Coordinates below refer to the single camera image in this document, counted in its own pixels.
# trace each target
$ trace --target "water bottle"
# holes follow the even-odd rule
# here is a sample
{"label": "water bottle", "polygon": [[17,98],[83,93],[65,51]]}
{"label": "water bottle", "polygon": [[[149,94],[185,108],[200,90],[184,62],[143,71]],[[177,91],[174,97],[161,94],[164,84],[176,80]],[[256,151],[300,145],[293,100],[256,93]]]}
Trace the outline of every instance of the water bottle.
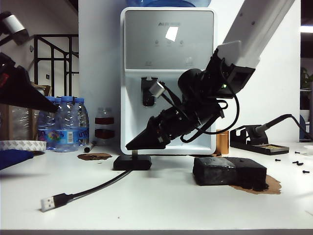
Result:
{"label": "water bottle", "polygon": [[94,120],[97,145],[110,145],[113,143],[114,117],[110,108],[98,108],[98,113]]}
{"label": "water bottle", "polygon": [[78,116],[75,112],[72,96],[61,97],[60,109],[55,117],[56,152],[73,152],[78,150]]}
{"label": "water bottle", "polygon": [[75,98],[75,110],[79,121],[79,146],[84,146],[89,143],[89,117],[84,101],[84,98]]}
{"label": "water bottle", "polygon": [[[52,96],[46,98],[54,103],[55,99]],[[37,135],[39,141],[46,142],[46,150],[55,149],[55,120],[54,113],[40,111],[37,117]]]}

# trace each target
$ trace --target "white tape roll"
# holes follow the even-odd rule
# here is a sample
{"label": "white tape roll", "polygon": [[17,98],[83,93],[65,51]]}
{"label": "white tape roll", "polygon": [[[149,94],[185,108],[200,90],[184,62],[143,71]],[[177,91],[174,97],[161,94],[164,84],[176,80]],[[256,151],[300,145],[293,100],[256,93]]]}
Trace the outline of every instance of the white tape roll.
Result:
{"label": "white tape roll", "polygon": [[0,150],[45,151],[45,141],[0,141]]}

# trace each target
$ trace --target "white wall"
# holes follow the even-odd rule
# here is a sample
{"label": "white wall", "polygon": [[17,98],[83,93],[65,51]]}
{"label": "white wall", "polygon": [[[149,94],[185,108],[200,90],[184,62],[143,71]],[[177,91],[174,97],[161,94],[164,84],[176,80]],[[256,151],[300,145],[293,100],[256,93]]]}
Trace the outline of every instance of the white wall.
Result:
{"label": "white wall", "polygon": [[[218,17],[219,43],[223,42],[242,3],[243,0],[212,0],[210,7]],[[97,107],[112,107],[116,111],[115,119],[119,120],[119,15],[124,7],[124,0],[79,0],[81,95],[86,98],[91,138]],[[255,74],[238,93],[241,112],[235,127],[263,124],[286,113],[299,118],[299,26],[300,0],[295,0],[262,53]],[[217,122],[217,128],[226,127],[235,117],[235,102],[228,103],[226,118]],[[297,141],[299,136],[292,120],[272,127],[267,134],[270,142]]]}
{"label": "white wall", "polygon": [[[66,0],[2,0],[2,11],[11,11],[28,30],[30,36],[34,34],[78,34],[78,14]],[[68,42],[64,39],[48,39],[61,49],[68,51]],[[17,65],[28,70],[30,80],[34,81],[34,54],[29,46],[33,40],[22,46],[13,41],[1,47],[3,53],[16,61]],[[74,51],[78,51],[78,39],[73,41]],[[38,55],[50,56],[50,47],[39,42]],[[78,59],[73,57],[73,71],[78,71]],[[38,66],[39,84],[50,85],[45,75],[50,74],[50,62],[41,61]],[[55,95],[63,95],[63,62],[55,65]],[[73,76],[73,95],[79,96],[79,75]]]}

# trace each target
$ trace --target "blue cloth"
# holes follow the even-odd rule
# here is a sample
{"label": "blue cloth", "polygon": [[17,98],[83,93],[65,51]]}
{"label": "blue cloth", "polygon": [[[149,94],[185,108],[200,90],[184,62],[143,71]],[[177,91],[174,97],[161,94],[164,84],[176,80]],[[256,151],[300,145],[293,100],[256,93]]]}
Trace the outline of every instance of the blue cloth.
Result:
{"label": "blue cloth", "polygon": [[34,154],[25,150],[9,149],[0,151],[0,170],[11,165],[24,162],[27,159],[33,158]]}

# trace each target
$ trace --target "brown stain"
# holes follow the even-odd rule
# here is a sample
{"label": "brown stain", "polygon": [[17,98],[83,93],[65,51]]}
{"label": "brown stain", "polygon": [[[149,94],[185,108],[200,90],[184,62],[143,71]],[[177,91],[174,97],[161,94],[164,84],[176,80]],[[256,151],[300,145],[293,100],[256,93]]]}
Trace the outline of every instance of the brown stain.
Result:
{"label": "brown stain", "polygon": [[92,160],[106,160],[108,158],[111,158],[112,156],[108,153],[85,153],[80,154],[77,157],[85,161],[92,161]]}
{"label": "brown stain", "polygon": [[252,194],[280,194],[281,193],[280,189],[282,188],[282,186],[280,185],[280,182],[278,180],[274,179],[273,177],[269,175],[266,175],[265,181],[268,184],[268,189],[264,191],[254,191],[252,189],[245,189],[240,186],[234,186],[234,185],[230,185],[230,186],[233,187],[234,189],[245,191],[245,192],[252,193]]}

